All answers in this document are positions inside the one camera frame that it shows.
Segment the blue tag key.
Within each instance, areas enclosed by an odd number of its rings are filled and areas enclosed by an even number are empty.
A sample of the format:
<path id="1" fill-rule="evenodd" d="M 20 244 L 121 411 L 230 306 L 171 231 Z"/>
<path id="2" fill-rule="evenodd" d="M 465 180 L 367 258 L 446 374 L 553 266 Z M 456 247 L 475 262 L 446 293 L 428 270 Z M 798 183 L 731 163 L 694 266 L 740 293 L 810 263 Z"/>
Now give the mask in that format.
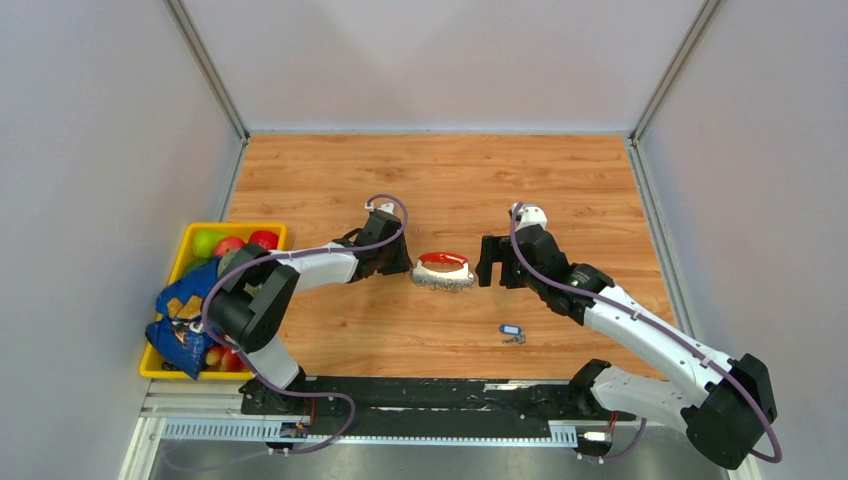
<path id="1" fill-rule="evenodd" d="M 502 339 L 503 344 L 522 345 L 526 343 L 524 331 L 518 325 L 501 324 L 499 326 L 499 332 L 504 336 Z"/>

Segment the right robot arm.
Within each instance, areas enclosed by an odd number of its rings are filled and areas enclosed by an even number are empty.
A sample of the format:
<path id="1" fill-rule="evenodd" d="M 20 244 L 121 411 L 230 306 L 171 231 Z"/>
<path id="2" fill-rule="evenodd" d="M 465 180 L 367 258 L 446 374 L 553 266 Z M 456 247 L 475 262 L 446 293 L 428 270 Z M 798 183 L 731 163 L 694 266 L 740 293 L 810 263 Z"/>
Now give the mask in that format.
<path id="1" fill-rule="evenodd" d="M 483 236 L 475 268 L 480 286 L 491 285 L 494 264 L 501 266 L 501 286 L 532 290 L 552 312 L 613 339 L 663 376 L 642 378 L 594 359 L 573 378 L 577 413 L 592 418 L 606 409 L 660 423 L 727 470 L 757 456 L 762 438 L 772 442 L 770 461 L 781 461 L 774 392 L 760 359 L 733 358 L 685 335 L 601 270 L 569 262 L 541 224 Z"/>

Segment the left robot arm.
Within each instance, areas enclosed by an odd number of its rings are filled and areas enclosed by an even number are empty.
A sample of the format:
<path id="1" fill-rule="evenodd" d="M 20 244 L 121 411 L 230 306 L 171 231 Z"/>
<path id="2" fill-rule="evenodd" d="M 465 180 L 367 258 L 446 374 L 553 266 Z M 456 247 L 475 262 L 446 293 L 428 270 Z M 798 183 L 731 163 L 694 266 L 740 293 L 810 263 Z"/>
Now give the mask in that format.
<path id="1" fill-rule="evenodd" d="M 280 413 L 297 412 L 306 399 L 300 365 L 278 335 L 294 295 L 342 285 L 374 274 L 411 270 L 398 204 L 366 207 L 363 227 L 328 244 L 304 250 L 243 247 L 219 275 L 204 301 L 201 320 L 228 339 L 246 364 L 269 385 L 267 400 Z"/>

